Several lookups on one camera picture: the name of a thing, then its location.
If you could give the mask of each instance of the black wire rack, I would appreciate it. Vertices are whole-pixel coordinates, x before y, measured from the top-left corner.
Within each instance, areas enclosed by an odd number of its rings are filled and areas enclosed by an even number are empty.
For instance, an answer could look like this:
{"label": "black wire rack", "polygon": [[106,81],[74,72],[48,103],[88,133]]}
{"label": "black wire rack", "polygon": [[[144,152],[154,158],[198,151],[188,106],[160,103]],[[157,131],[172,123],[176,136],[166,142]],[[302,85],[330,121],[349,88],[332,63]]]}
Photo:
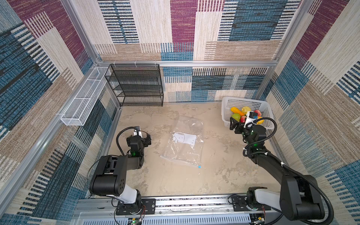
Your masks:
{"label": "black wire rack", "polygon": [[162,106],[164,91],[158,64],[111,64],[105,76],[121,106]]}

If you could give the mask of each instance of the plastic bag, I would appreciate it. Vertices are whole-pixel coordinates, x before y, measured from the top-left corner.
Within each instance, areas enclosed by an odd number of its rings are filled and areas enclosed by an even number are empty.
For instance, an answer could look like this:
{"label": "plastic bag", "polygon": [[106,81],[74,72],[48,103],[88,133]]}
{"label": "plastic bag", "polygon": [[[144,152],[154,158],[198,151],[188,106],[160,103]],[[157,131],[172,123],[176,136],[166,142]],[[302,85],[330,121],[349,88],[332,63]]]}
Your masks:
{"label": "plastic bag", "polygon": [[162,158],[201,167],[203,123],[200,120],[180,116]]}

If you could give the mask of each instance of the robotic arm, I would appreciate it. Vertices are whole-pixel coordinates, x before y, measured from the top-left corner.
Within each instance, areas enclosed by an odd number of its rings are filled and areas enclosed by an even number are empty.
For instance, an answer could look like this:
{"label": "robotic arm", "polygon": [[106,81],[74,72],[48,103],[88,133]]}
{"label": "robotic arm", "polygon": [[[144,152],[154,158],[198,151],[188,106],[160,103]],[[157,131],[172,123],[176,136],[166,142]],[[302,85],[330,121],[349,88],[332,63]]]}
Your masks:
{"label": "robotic arm", "polygon": [[[273,133],[268,137],[265,133],[266,129],[256,124],[264,119],[271,120],[275,125]],[[257,113],[248,112],[245,123],[230,118],[230,130],[234,129],[234,132],[241,134],[243,141],[247,143],[243,149],[243,155],[263,167],[281,184],[280,194],[262,187],[249,188],[246,199],[249,208],[259,208],[261,204],[266,204],[281,210],[288,220],[302,220],[307,224],[331,223],[334,218],[332,205],[319,189],[316,179],[311,175],[303,175],[291,169],[264,146],[264,141],[272,137],[277,129],[276,122],[272,118],[257,119]],[[327,219],[320,223],[308,221],[324,218],[325,211],[321,197],[324,198],[329,209]]]}

